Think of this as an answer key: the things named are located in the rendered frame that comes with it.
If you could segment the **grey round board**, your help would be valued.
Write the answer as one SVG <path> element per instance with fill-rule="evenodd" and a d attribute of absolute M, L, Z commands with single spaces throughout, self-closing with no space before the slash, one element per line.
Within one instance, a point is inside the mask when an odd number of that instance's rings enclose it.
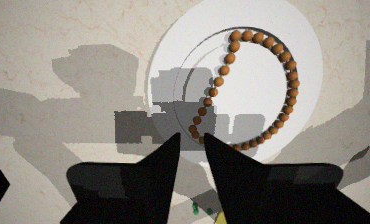
<path fill-rule="evenodd" d="M 204 107 L 209 90 L 216 87 L 214 80 L 221 77 L 221 66 L 229 51 L 230 35 L 245 30 L 253 35 L 261 32 L 263 39 L 273 37 L 273 45 L 283 45 L 291 54 L 288 61 L 297 64 L 292 72 L 300 82 L 296 104 L 288 114 L 289 120 L 277 128 L 278 133 L 262 144 L 251 147 L 275 127 L 274 122 L 284 113 L 287 92 L 290 90 L 284 64 L 279 54 L 263 42 L 255 44 L 252 38 L 238 41 L 240 48 L 235 61 L 228 65 L 230 72 L 223 75 L 224 84 L 217 86 L 218 95 L 211 97 L 212 105 L 195 125 L 199 137 L 209 133 L 232 148 L 249 145 L 240 152 L 260 162 L 283 149 L 298 135 L 308 122 L 320 95 L 323 61 L 318 38 L 304 17 L 286 0 L 204 0 L 194 6 L 169 29 L 160 42 L 151 63 L 148 78 L 148 104 L 153 122 L 166 142 L 180 133 L 180 156 L 210 167 L 204 144 L 194 139 L 189 126 Z M 280 120 L 279 120 L 280 121 Z M 268 132 L 269 133 L 269 132 Z"/>

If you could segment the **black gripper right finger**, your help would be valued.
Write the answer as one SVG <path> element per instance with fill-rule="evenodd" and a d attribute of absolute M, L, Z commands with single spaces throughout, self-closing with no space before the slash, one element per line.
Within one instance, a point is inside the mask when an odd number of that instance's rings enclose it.
<path fill-rule="evenodd" d="M 227 224 L 259 224 L 275 188 L 337 188 L 344 173 L 331 163 L 262 164 L 209 133 L 204 146 Z"/>

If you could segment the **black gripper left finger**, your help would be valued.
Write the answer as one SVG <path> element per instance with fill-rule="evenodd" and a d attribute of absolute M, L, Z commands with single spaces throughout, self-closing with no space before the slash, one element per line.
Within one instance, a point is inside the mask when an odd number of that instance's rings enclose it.
<path fill-rule="evenodd" d="M 66 179 L 82 198 L 140 199 L 148 224 L 168 224 L 180 156 L 180 133 L 136 163 L 81 162 L 70 166 Z"/>

